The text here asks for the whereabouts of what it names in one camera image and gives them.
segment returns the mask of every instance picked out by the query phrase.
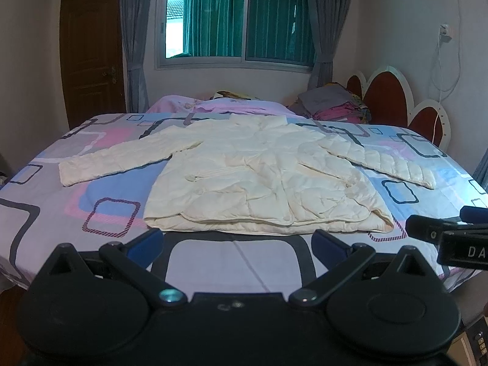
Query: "power outlet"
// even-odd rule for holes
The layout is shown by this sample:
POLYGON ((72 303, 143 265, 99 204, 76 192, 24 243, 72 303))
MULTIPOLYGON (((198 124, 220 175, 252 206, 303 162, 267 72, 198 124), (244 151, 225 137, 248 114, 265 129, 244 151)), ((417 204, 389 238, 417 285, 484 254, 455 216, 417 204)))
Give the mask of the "power outlet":
POLYGON ((444 38, 445 42, 449 42, 452 40, 454 37, 454 34, 452 32, 452 27, 448 24, 442 24, 440 29, 439 29, 439 34, 441 37, 444 38))

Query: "bed sheet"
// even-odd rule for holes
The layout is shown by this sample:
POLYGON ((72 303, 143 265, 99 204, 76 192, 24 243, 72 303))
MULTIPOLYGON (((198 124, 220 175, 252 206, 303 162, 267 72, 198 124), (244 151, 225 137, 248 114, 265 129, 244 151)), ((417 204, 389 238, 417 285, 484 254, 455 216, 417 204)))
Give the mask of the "bed sheet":
MULTIPOLYGON (((58 163, 162 130, 228 114, 106 114, 85 122, 41 152, 0 190, 0 271, 27 287, 54 247, 70 242, 79 251, 110 241, 128 242, 146 231, 142 220, 151 187, 166 161, 63 187, 58 163)), ((429 167, 437 187, 429 190, 360 168, 386 202, 395 220, 388 234, 334 234, 378 252, 419 248, 447 289, 475 274, 442 267, 435 246, 410 238, 405 221, 412 214, 448 218, 464 205, 487 207, 488 195, 456 162, 414 132, 396 127, 288 118, 310 130, 347 140, 429 167)), ((287 297, 326 272, 311 253, 311 235, 256 237, 222 233, 167 234, 163 253, 150 266, 155 275, 190 297, 194 292, 268 292, 287 297)))

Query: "white jacket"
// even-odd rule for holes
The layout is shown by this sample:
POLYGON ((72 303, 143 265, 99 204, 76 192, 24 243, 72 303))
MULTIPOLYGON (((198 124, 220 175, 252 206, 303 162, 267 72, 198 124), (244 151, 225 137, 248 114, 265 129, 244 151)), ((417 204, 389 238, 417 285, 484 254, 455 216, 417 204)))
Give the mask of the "white jacket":
POLYGON ((172 156, 144 211, 163 231, 306 234, 393 229, 369 179, 350 161, 434 188, 431 171, 285 117, 238 116, 168 127, 59 164, 63 185, 172 156))

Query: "brown door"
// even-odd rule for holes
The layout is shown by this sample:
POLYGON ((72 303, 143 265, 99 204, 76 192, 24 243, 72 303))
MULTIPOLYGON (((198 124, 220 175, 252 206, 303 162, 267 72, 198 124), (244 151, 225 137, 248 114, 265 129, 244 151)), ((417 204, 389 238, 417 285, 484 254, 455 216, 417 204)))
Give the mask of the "brown door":
POLYGON ((70 128, 126 112, 119 0, 63 0, 60 58, 70 128))

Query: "headboard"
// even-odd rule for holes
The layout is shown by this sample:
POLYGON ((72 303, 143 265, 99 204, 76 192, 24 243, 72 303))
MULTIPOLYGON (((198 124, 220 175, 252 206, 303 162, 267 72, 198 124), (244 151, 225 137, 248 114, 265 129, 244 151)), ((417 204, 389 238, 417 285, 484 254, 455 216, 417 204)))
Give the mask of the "headboard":
POLYGON ((408 81, 396 68, 381 67, 368 81, 363 73, 357 72, 348 80, 347 89, 368 106, 371 124, 409 128, 430 141, 434 137, 433 143, 441 150, 447 150, 451 128, 446 111, 439 102, 431 99, 414 106, 408 81))

